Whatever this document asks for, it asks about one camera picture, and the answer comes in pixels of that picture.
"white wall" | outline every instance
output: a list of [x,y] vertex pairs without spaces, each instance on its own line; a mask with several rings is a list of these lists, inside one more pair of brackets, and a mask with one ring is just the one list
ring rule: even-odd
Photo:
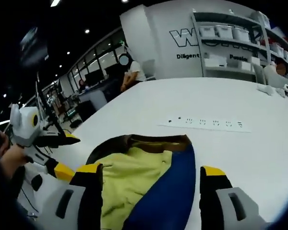
[[69,84],[67,74],[60,77],[60,83],[62,87],[62,91],[64,92],[65,97],[69,97],[73,94],[72,87]]
[[[194,33],[192,11],[229,13],[229,9],[241,16],[249,16],[254,11],[224,0],[173,0],[150,7],[135,7],[122,14],[120,19],[136,59],[141,62],[156,57],[157,79],[201,77],[199,57],[177,59],[177,54],[199,53],[196,37],[189,34]],[[179,47],[174,40],[179,36],[189,37],[185,47]]]

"person's hand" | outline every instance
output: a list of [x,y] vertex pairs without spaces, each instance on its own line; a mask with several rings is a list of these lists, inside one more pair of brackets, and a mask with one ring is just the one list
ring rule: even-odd
[[24,149],[18,145],[11,146],[1,157],[0,163],[6,176],[11,178],[20,166],[27,163]]
[[120,91],[121,91],[121,92],[126,91],[126,85],[122,85],[121,88],[120,88]]
[[9,144],[9,138],[5,133],[0,131],[0,136],[3,142],[3,144],[0,147],[0,158],[1,158],[8,150],[10,144]]

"white robot part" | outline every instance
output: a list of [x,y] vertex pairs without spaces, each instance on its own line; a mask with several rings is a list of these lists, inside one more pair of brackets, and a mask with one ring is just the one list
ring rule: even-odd
[[10,117],[14,138],[17,144],[29,147],[40,134],[40,118],[36,107],[18,108],[13,105]]

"white shirt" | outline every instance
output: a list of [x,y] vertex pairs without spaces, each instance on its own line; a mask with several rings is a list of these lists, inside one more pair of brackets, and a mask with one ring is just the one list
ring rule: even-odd
[[140,63],[136,62],[136,61],[133,61],[131,63],[131,66],[130,66],[130,69],[129,69],[129,74],[131,75],[131,73],[133,72],[138,72],[138,75],[136,76],[136,79],[137,81],[145,81],[146,79],[146,76],[141,68],[141,65]]

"computer monitor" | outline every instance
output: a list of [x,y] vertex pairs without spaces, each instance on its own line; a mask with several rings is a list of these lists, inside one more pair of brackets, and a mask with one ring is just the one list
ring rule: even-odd
[[120,63],[114,64],[108,68],[105,68],[106,73],[109,78],[123,78],[125,75],[126,67],[122,66]]
[[101,69],[95,70],[94,72],[85,75],[86,84],[89,86],[96,85],[100,81],[104,80],[104,74]]

